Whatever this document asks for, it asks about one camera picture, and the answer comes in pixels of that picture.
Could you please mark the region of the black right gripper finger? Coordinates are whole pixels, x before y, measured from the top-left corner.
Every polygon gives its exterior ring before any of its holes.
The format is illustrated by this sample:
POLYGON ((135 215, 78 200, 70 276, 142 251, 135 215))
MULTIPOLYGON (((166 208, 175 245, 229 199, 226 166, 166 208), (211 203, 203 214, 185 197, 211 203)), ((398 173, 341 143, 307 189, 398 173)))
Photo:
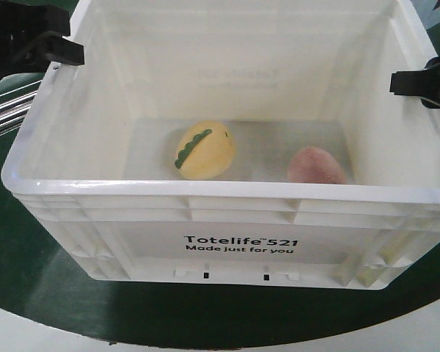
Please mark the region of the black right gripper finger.
POLYGON ((419 98, 427 109, 440 109, 440 56, 430 59, 422 70, 393 73, 389 91, 397 96, 419 98))

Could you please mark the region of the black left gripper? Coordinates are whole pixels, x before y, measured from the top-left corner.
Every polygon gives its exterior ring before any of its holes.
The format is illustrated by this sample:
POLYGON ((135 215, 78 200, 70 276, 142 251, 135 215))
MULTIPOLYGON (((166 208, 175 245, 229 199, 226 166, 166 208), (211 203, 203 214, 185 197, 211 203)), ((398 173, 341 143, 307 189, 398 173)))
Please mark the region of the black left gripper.
POLYGON ((70 14, 53 5, 0 1, 0 80, 18 73, 44 73, 51 62, 80 66, 84 47, 67 40, 70 14))

